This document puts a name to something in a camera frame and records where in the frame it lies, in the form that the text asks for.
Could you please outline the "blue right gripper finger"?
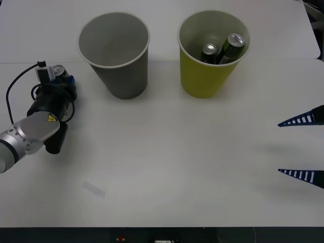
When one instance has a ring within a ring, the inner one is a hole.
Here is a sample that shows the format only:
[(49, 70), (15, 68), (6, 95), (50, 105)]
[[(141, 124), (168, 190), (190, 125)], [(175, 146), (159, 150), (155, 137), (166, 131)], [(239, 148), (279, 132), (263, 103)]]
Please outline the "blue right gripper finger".
[(292, 126), (323, 126), (324, 117), (323, 117), (324, 105), (316, 107), (311, 111), (302, 113), (295, 117), (292, 117), (288, 120), (279, 123), (279, 127), (292, 127)]
[(293, 177), (295, 179), (307, 182), (314, 186), (324, 189), (324, 171), (323, 170), (289, 170), (278, 169), (279, 172)]

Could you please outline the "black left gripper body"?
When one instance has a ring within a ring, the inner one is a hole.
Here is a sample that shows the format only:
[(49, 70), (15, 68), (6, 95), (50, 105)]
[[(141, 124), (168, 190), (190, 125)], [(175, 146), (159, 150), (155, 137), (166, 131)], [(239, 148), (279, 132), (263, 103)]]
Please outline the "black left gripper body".
[(37, 97), (40, 94), (62, 95), (64, 99), (70, 102), (74, 101), (74, 88), (71, 84), (40, 84), (37, 89)]

